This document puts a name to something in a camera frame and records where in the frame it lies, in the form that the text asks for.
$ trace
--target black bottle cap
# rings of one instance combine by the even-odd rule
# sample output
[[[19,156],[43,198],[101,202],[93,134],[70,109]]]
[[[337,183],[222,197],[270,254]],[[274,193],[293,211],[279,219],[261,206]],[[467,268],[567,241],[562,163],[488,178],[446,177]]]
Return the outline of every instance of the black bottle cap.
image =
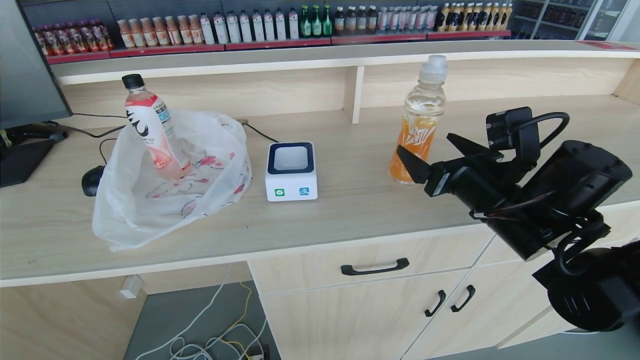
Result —
[[[122,83],[127,89],[135,89],[145,86],[145,81],[142,80],[140,74],[129,74],[122,77]]]

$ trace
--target gray floor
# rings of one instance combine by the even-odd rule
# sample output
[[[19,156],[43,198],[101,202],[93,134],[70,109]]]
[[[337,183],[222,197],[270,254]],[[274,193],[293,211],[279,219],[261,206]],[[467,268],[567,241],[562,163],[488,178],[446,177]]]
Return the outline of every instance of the gray floor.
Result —
[[[256,334],[264,321],[264,312],[252,282],[245,283],[253,289],[247,315],[243,321]],[[142,309],[140,319],[131,337],[124,360],[135,360],[140,354],[167,342],[183,330],[209,303],[217,286],[150,295]],[[188,343],[202,346],[211,336],[221,334],[244,311],[247,290],[239,284],[225,285],[214,302],[192,328],[185,333]],[[244,329],[225,336],[228,341],[249,344],[253,338]],[[268,344],[270,360],[280,360],[271,331],[268,328],[260,337]],[[215,360],[236,360],[237,355],[224,344],[216,344],[209,352]],[[168,347],[142,357],[141,360],[167,360],[171,356]],[[437,360],[640,360],[640,323],[628,324],[615,332],[588,335],[558,334],[548,338],[497,350],[486,348],[463,354],[440,357]]]

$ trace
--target monitor stand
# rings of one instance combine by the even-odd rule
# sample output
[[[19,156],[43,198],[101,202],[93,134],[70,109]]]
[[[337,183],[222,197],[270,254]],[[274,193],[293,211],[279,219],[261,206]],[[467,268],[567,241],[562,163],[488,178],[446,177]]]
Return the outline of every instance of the monitor stand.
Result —
[[[53,144],[43,140],[0,149],[0,188],[26,182]]]

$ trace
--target orange drink bottle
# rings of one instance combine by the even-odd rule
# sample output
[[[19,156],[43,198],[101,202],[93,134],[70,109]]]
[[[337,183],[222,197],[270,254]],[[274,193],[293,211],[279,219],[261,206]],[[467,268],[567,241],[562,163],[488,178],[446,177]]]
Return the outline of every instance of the orange drink bottle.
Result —
[[[404,98],[404,117],[397,144],[424,161],[429,155],[436,125],[447,103],[442,85],[447,79],[448,71],[446,56],[431,55],[420,69],[418,85]],[[395,148],[389,173],[397,183],[413,184]]]

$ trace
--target white bottle cap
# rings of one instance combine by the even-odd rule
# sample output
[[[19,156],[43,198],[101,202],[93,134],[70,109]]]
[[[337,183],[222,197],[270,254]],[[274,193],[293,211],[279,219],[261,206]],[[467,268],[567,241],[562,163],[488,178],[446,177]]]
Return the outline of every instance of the white bottle cap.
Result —
[[[447,79],[449,66],[444,55],[431,55],[426,64],[420,68],[420,81],[423,83],[438,84]]]

